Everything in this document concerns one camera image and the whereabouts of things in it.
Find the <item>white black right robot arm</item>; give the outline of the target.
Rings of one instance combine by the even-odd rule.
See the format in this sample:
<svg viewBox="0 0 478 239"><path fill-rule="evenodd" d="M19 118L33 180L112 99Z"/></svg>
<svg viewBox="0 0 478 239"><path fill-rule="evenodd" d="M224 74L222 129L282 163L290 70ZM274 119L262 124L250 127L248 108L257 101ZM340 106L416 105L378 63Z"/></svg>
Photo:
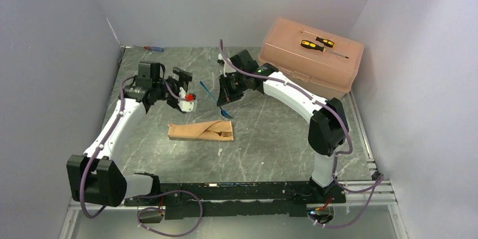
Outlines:
<svg viewBox="0 0 478 239"><path fill-rule="evenodd" d="M348 134L342 102L305 90L269 63L259 65L247 50L228 60L219 54L218 63L223 65L223 73L219 76L217 106L238 101L246 90L255 90L279 100L308 122L307 139L315 152L311 196L317 202L325 202L333 193L331 184L336 177L334 153Z"/></svg>

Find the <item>peach satin napkin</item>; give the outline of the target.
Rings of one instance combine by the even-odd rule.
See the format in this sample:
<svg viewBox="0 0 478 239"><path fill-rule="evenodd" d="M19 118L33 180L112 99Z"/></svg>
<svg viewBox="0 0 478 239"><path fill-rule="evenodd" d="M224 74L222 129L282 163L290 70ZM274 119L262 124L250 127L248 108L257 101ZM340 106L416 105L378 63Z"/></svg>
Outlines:
<svg viewBox="0 0 478 239"><path fill-rule="evenodd" d="M167 136L170 139L234 141L234 136L224 138L217 134L206 132L206 130L233 132L231 121L217 120L185 125L170 123L168 127Z"/></svg>

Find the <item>gold metal fork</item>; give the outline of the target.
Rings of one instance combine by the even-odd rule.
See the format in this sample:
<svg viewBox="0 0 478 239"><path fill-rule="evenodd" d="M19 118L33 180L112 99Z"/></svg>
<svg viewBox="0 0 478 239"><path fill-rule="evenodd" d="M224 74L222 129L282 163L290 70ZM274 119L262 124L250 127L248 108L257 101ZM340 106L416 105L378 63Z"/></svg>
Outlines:
<svg viewBox="0 0 478 239"><path fill-rule="evenodd" d="M219 135L219 136L221 136L221 137L224 137L224 138L233 136L233 132L230 132L230 131L211 131L211 130L206 130L206 132L210 132L210 133L213 133L213 134L217 134L217 135Z"/></svg>

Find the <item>blue plastic fork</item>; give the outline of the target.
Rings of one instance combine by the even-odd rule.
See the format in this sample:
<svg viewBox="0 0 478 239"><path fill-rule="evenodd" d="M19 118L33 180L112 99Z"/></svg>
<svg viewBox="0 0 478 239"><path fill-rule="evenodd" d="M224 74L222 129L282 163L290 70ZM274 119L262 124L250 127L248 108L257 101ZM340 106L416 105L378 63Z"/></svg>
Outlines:
<svg viewBox="0 0 478 239"><path fill-rule="evenodd" d="M206 85L202 82L202 81L199 81L199 84L202 86L202 88L204 88L204 90L207 92L207 94L213 99L213 101L215 103L217 103L217 99L216 97L210 92L210 90L206 87ZM226 110L224 110L222 107L218 106L220 109L220 114L224 117L224 118L227 118L227 119L234 119L234 117L232 117Z"/></svg>

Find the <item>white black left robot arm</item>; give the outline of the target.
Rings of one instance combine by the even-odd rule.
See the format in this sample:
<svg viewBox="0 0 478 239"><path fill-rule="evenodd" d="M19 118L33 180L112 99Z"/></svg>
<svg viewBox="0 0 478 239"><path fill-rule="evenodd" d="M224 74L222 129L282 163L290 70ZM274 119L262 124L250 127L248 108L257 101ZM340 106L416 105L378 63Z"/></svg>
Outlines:
<svg viewBox="0 0 478 239"><path fill-rule="evenodd" d="M135 76L121 82L113 114L94 142L67 161L72 198L82 205L119 206L125 199L140 197L147 205L162 197L159 177L149 173L124 175L119 156L138 123L158 101L181 113L192 112L196 97L188 92L190 72L174 67L165 77L161 63L142 61Z"/></svg>

